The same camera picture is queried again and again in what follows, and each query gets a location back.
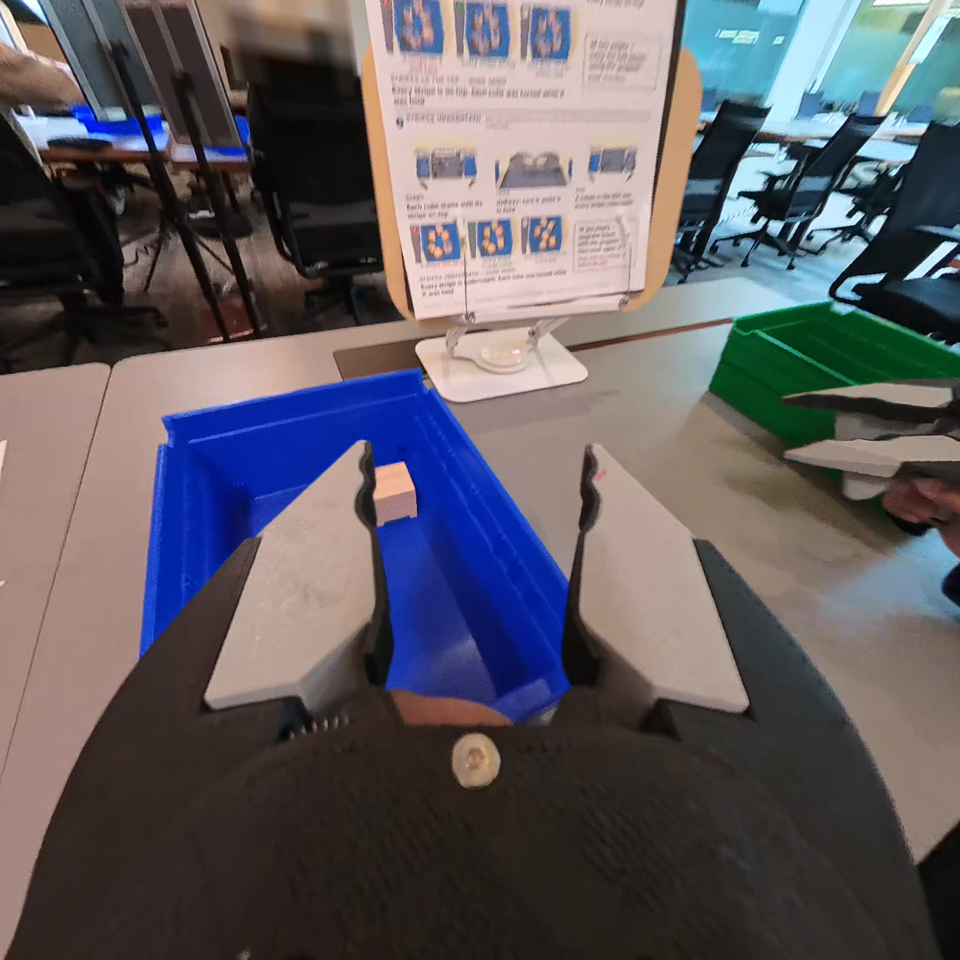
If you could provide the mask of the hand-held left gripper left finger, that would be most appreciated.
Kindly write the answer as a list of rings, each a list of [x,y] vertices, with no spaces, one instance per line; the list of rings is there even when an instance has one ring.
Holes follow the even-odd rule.
[[[263,528],[204,692],[211,710],[295,699],[325,714],[386,687],[394,637],[375,488],[362,439]]]

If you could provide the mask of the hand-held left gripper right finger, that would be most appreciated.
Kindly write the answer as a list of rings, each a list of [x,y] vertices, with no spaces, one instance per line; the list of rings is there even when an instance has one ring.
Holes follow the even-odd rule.
[[[638,729],[662,702],[750,706],[695,538],[600,444],[582,455],[560,644],[570,687]]]

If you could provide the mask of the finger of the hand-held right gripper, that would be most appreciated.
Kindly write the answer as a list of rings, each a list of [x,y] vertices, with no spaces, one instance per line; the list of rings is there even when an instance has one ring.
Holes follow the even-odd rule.
[[[784,451],[783,458],[839,472],[843,496],[851,501],[878,498],[896,481],[959,482],[959,441],[945,435],[829,438]]]
[[[959,381],[889,381],[810,390],[787,394],[781,403],[908,426],[958,424]]]

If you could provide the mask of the green plastic bin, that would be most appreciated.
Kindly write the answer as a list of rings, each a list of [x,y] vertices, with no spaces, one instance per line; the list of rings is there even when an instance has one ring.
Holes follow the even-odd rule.
[[[738,318],[709,390],[778,438],[783,453],[828,439],[944,435],[958,440],[958,423],[908,425],[782,403],[787,395],[861,384],[958,380],[958,363],[958,353],[939,342],[821,302]]]

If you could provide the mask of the blue-striped wooden cube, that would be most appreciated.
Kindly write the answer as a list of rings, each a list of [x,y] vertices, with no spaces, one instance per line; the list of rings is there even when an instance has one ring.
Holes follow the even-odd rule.
[[[417,491],[406,462],[376,466],[374,480],[373,505],[378,527],[418,517]]]

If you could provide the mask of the blue plastic bin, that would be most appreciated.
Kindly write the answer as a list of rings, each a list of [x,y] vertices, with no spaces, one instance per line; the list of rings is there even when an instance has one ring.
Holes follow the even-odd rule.
[[[243,541],[358,441],[403,463],[414,518],[381,528],[390,686],[512,720],[569,689],[569,581],[436,390],[413,370],[168,414],[157,450],[139,655]]]

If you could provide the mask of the person's right hand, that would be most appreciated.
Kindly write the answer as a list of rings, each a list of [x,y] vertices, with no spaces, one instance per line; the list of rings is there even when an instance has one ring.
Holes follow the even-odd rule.
[[[959,557],[959,486],[934,478],[895,481],[881,505],[892,518],[912,527],[934,528],[944,546]]]

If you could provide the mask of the instruction sheet on stand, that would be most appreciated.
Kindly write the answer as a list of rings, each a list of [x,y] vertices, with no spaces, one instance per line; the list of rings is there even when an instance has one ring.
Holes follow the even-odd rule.
[[[648,303],[662,288],[669,270],[702,93],[699,71],[692,54],[683,47],[682,36],[654,188],[650,235],[653,249],[644,289],[638,294],[616,297],[586,308],[540,309],[534,317],[511,315],[494,320],[413,317],[401,293],[402,258],[392,208],[388,206],[385,213],[378,208],[378,201],[389,198],[390,184],[369,45],[361,82],[388,291],[404,317],[439,330],[414,348],[416,360],[433,387],[447,402],[470,403],[583,382],[588,376],[586,368],[560,343],[555,331],[570,320],[608,319]]]

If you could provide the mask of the black tripod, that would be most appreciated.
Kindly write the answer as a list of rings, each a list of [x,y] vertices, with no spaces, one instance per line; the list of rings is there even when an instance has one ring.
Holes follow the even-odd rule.
[[[158,194],[166,220],[173,224],[181,241],[191,269],[198,282],[201,294],[209,307],[215,326],[221,335],[222,342],[233,342],[233,336],[227,326],[227,321],[221,306],[220,295],[215,292],[209,269],[203,258],[195,230],[187,220],[187,215],[181,203],[170,176],[171,162],[165,159],[159,149],[153,133],[148,125],[143,105],[140,101],[136,85],[130,69],[132,54],[120,42],[108,42],[105,46],[112,65],[119,78],[127,104],[136,119],[140,133],[144,138],[150,158],[150,177]],[[194,83],[191,76],[185,71],[178,71],[172,75],[174,98],[186,124],[189,141],[194,149],[195,160],[198,163],[201,180],[206,187],[213,219],[221,235],[222,246],[228,261],[228,271],[232,275],[241,297],[249,335],[253,339],[260,339],[263,327],[258,313],[253,288],[246,267],[237,246],[236,235],[230,221],[227,195],[219,174],[216,174],[208,159],[206,147],[201,137],[199,114],[195,107]]]

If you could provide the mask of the printed instruction sheet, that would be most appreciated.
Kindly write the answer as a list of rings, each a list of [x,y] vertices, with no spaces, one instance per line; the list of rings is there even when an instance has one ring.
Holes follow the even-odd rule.
[[[366,2],[417,320],[639,294],[685,2]]]

